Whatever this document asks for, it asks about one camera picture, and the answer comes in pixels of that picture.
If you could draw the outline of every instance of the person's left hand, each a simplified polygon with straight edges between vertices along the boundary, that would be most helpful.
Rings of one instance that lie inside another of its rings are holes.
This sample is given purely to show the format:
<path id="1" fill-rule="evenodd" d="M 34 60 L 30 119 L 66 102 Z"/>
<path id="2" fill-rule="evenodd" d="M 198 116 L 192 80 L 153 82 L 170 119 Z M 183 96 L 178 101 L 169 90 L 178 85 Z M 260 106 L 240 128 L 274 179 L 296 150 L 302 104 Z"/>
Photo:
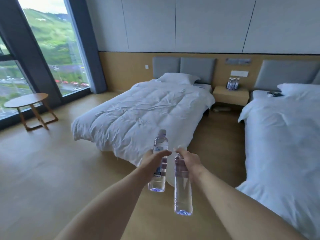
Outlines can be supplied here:
<path id="1" fill-rule="evenodd" d="M 139 168 L 143 168 L 148 174 L 148 177 L 150 176 L 151 178 L 157 167 L 160 166 L 161 159 L 165 156 L 170 156 L 171 153 L 171 151 L 163 150 L 153 154 L 153 150 L 150 149 L 143 155 Z"/>

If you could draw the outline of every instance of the nightstand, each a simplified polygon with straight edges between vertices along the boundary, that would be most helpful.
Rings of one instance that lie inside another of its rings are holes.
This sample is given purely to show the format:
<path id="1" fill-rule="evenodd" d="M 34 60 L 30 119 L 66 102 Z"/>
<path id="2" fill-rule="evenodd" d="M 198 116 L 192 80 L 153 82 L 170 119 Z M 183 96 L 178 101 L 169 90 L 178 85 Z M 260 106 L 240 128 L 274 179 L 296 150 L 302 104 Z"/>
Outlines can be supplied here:
<path id="1" fill-rule="evenodd" d="M 245 106 L 249 100 L 249 91 L 246 88 L 228 90 L 223 86 L 216 86 L 212 93 L 216 102 Z"/>

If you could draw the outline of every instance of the round side table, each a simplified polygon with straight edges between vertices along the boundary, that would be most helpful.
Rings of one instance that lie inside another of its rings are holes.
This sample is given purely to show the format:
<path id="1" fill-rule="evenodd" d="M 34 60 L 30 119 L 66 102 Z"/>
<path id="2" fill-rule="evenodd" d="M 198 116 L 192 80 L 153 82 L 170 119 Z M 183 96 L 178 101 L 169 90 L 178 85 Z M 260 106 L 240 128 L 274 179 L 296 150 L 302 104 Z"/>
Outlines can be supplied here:
<path id="1" fill-rule="evenodd" d="M 48 94 L 46 93 L 32 93 L 32 94 L 27 94 L 21 97 L 16 97 L 14 99 L 11 99 L 10 101 L 6 102 L 4 106 L 9 109 L 17 109 L 18 113 L 21 118 L 21 122 L 26 128 L 27 131 L 33 131 L 35 129 L 38 129 L 40 127 L 44 127 L 46 130 L 49 130 L 47 127 L 47 124 L 50 124 L 52 122 L 58 121 L 58 117 L 54 114 L 52 109 L 49 107 L 48 102 L 46 98 L 48 97 Z M 42 102 L 43 105 L 48 109 L 48 111 L 54 116 L 54 120 L 44 122 L 43 119 L 41 118 L 40 114 L 38 113 L 37 109 L 35 108 L 34 104 Z M 40 125 L 37 125 L 35 127 L 28 127 L 26 124 L 26 121 L 24 119 L 23 114 L 21 113 L 20 108 L 25 107 L 25 106 L 30 106 L 35 117 L 38 119 L 38 121 L 41 123 Z"/>

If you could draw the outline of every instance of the floor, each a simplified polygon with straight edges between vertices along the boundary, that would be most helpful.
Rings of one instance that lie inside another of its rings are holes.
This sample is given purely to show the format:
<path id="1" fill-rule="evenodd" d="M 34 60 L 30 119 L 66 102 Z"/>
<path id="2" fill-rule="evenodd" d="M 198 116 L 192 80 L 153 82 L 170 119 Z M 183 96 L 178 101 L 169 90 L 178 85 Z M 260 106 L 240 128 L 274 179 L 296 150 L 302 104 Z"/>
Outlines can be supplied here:
<path id="1" fill-rule="evenodd" d="M 48 125 L 50 131 L 26 132 L 22 124 L 0 131 L 0 239 L 53 239 L 99 192 L 135 168 L 91 142 L 74 141 L 70 132 L 77 116 L 114 96 L 89 95 L 55 109 L 59 121 Z M 246 179 L 244 125 L 238 116 L 210 112 L 188 147 L 234 187 Z M 192 216 L 174 213 L 173 194 L 169 185 L 164 193 L 144 189 L 122 239 L 230 239 L 196 186 Z"/>

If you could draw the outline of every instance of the sky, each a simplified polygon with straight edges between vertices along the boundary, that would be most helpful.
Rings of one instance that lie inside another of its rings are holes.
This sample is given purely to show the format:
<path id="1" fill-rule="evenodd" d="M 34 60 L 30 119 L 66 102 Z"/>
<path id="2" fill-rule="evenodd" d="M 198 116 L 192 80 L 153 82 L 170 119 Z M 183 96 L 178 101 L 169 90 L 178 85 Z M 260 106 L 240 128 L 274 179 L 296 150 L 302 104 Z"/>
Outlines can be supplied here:
<path id="1" fill-rule="evenodd" d="M 22 8 L 40 12 L 67 13 L 63 0 L 18 0 Z"/>

